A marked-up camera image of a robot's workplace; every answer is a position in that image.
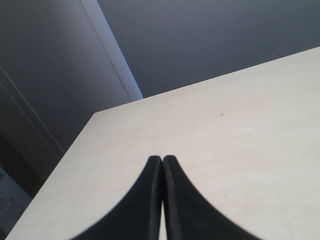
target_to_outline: gray wall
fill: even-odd
[[[80,0],[2,0],[0,30],[0,134],[45,179],[93,113],[131,99]]]
[[[320,45],[319,0],[98,0],[145,97]]]

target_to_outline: table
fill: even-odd
[[[315,48],[95,113],[7,239],[72,238],[167,154],[257,237],[319,239],[319,146]]]

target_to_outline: white tabletop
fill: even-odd
[[[74,237],[168,154],[256,236],[320,239],[320,48],[94,114],[7,239]]]

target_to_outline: wall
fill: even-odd
[[[320,45],[318,0],[98,0],[145,97]]]
[[[24,118],[32,133],[7,130],[5,136],[20,142],[19,152],[46,178],[93,113],[134,99],[80,0],[3,0],[0,29],[3,105],[16,108],[0,109],[6,116],[0,128],[21,128]],[[41,144],[31,147],[31,135],[45,153]]]

